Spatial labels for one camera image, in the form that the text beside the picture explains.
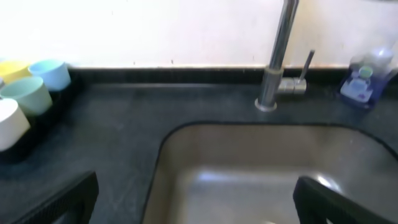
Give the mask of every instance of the black countertop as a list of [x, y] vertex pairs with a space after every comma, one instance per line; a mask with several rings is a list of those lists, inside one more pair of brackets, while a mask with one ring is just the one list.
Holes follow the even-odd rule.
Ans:
[[259, 85], [92, 85], [26, 161], [0, 165], [0, 210], [95, 170], [99, 197], [91, 223], [138, 224], [161, 142], [196, 121], [339, 124], [398, 152], [398, 88], [390, 89], [367, 113], [340, 102], [332, 88], [311, 85], [305, 96], [279, 97], [276, 111], [262, 113], [254, 106]]

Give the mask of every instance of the sink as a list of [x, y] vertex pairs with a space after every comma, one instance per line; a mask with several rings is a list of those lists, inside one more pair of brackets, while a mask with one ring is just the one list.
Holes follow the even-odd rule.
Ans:
[[143, 224], [298, 224], [301, 175], [398, 222], [396, 158], [337, 126], [186, 126], [160, 149]]

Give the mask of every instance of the soap bottle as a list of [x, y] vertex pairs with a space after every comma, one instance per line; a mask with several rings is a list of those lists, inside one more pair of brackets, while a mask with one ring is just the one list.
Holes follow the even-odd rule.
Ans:
[[349, 72], [338, 89], [341, 98], [361, 108], [372, 108], [388, 81], [396, 74], [390, 67], [393, 57], [390, 48], [380, 47], [353, 58]]

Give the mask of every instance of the backsplash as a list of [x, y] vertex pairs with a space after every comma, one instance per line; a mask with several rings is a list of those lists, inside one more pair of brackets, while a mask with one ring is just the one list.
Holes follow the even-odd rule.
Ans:
[[[13, 0], [0, 3], [0, 59], [73, 67], [263, 67], [283, 0]], [[301, 0], [284, 63], [347, 66], [398, 38], [398, 3]], [[398, 44], [394, 47], [398, 55]]]

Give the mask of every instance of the bottle label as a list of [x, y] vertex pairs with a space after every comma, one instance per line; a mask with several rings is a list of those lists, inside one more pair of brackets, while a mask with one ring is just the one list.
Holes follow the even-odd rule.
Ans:
[[340, 93], [361, 103], [368, 102], [373, 93], [370, 79], [372, 74], [373, 69], [367, 66], [361, 67], [358, 72], [352, 72], [341, 87]]

